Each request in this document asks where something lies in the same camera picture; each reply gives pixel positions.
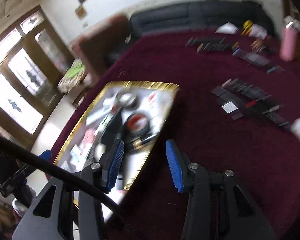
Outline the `black tape roll red core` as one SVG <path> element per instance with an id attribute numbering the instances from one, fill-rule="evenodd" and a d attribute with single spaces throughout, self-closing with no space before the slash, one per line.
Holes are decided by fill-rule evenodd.
<path id="1" fill-rule="evenodd" d="M 124 124 L 125 133 L 131 137 L 141 137 L 150 130 L 149 117 L 145 113 L 132 113 Z"/>

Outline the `black tape roll white core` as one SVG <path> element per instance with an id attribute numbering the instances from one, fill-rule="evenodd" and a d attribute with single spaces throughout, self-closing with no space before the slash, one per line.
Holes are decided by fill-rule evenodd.
<path id="1" fill-rule="evenodd" d="M 133 109 L 138 104 L 138 97 L 133 93 L 122 94 L 118 99 L 118 104 L 126 109 Z"/>

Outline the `green patterned blanket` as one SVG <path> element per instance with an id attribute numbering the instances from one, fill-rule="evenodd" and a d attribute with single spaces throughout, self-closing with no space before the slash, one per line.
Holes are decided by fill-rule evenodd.
<path id="1" fill-rule="evenodd" d="M 58 84 L 58 90 L 68 94 L 70 90 L 79 85 L 86 76 L 85 65 L 81 59 L 75 59 Z"/>

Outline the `gold rimmed white tray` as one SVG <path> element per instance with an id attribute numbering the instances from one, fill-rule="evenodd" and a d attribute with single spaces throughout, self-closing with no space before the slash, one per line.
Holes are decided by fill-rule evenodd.
<path id="1" fill-rule="evenodd" d="M 105 85 L 83 112 L 55 158 L 55 165 L 76 174 L 98 162 L 116 139 L 123 141 L 124 156 L 115 186 L 107 194 L 120 204 L 142 170 L 171 112 L 179 86 L 151 81 L 113 81 Z M 118 104 L 122 94 L 133 93 L 138 104 L 126 109 Z M 141 137 L 125 133 L 124 124 L 134 112 L 149 117 L 150 130 Z"/>

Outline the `long black marker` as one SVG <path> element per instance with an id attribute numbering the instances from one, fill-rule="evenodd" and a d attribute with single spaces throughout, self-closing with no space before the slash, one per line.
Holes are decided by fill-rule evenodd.
<path id="1" fill-rule="evenodd" d="M 271 94 L 265 92 L 261 88 L 240 79 L 229 79 L 222 84 L 222 87 L 231 92 L 241 94 L 251 100 L 266 100 L 271 97 Z"/>

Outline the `black marker blue cap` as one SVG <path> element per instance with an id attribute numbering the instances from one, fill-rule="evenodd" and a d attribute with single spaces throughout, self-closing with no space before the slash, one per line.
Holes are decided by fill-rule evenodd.
<path id="1" fill-rule="evenodd" d="M 266 57 L 254 52 L 247 53 L 241 48 L 236 49 L 232 55 L 247 62 L 248 65 L 254 66 L 257 69 L 266 72 L 267 74 L 285 71 L 281 66 L 274 64 Z"/>

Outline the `black marker yellow end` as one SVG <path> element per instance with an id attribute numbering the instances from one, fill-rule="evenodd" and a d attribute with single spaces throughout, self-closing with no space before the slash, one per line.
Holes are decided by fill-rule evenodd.
<path id="1" fill-rule="evenodd" d="M 201 51 L 234 51 L 238 48 L 238 42 L 233 45 L 227 43 L 201 43 L 197 48 L 197 52 Z"/>

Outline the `black marker pen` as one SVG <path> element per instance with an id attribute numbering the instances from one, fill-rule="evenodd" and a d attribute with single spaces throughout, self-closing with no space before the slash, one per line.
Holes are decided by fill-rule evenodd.
<path id="1" fill-rule="evenodd" d="M 206 37 L 206 38 L 191 37 L 187 41 L 186 46 L 189 47 L 194 44 L 201 44 L 201 43 L 219 44 L 219 43 L 223 43 L 224 40 L 225 37 Z"/>

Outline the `pink thermos bottle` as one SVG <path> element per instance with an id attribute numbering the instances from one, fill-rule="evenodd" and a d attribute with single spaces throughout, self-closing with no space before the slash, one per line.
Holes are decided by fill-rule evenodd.
<path id="1" fill-rule="evenodd" d="M 287 16 L 283 22 L 280 57 L 283 61 L 292 61 L 295 56 L 297 32 L 293 26 L 293 18 Z"/>

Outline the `yellow small object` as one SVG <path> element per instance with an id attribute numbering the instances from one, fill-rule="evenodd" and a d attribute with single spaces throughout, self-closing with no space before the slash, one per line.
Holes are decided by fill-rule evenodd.
<path id="1" fill-rule="evenodd" d="M 243 24 L 242 35 L 249 35 L 253 27 L 253 22 L 251 20 L 247 20 Z"/>

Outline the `black leather sofa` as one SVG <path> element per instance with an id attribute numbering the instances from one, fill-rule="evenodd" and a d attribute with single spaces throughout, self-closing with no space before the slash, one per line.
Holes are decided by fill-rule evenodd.
<path id="1" fill-rule="evenodd" d="M 232 23 L 240 28 L 247 21 L 262 26 L 271 36 L 276 36 L 273 21 L 253 1 L 203 0 L 165 5 L 135 12 L 129 19 L 134 37 L 152 32 L 218 28 Z"/>

